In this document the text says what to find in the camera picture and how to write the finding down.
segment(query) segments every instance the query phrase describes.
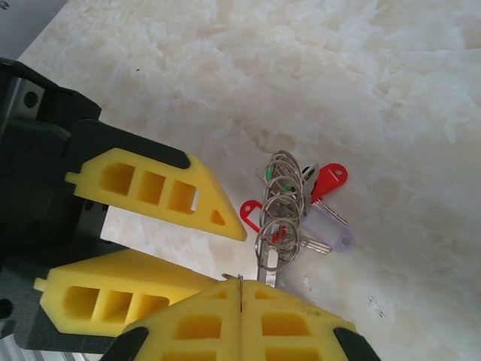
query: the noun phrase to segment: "white marble floor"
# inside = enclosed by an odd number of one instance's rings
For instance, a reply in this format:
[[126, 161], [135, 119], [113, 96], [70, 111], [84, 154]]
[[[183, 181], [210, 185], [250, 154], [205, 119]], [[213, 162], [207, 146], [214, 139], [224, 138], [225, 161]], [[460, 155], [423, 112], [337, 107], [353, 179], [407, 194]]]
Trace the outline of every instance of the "white marble floor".
[[[353, 321], [384, 360], [471, 361], [480, 48], [477, 0], [70, 0], [20, 59], [106, 123], [201, 158], [237, 209], [277, 149], [344, 164], [326, 201], [358, 246], [303, 252], [284, 287]], [[217, 278], [256, 274], [252, 232], [241, 243], [112, 210], [104, 237]]]

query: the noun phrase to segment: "key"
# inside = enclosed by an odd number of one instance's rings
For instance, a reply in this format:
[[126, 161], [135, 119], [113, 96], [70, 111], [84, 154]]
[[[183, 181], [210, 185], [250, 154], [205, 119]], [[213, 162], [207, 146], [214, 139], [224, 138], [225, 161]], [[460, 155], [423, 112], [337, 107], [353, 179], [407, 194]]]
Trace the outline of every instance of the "key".
[[[332, 164], [327, 164], [326, 167], [324, 168], [328, 168], [328, 167], [331, 167]], [[258, 175], [259, 178], [261, 178], [261, 181], [263, 181], [265, 183], [265, 179], [264, 179], [264, 173], [265, 173], [265, 170], [262, 170], [260, 168], [257, 168], [256, 169], [256, 174]], [[344, 184], [344, 182], [346, 181], [346, 179], [344, 179], [342, 182], [339, 183], [339, 186]], [[314, 202], [312, 204], [312, 206], [314, 207], [318, 207], [318, 208], [321, 208], [323, 211], [329, 213], [330, 215], [332, 215], [333, 217], [335, 217], [336, 219], [338, 219], [340, 222], [342, 222], [344, 225], [347, 226], [347, 221], [338, 213], [336, 212], [333, 207], [331, 207], [330, 205], [328, 205], [326, 202], [324, 202], [322, 199], [319, 199], [317, 200], [316, 202]]]
[[316, 252], [319, 252], [321, 254], [328, 254], [332, 251], [332, 248], [330, 248], [327, 244], [324, 244], [321, 241], [317, 241], [314, 238], [304, 236], [301, 237], [301, 246], [310, 248], [311, 250], [315, 250]]

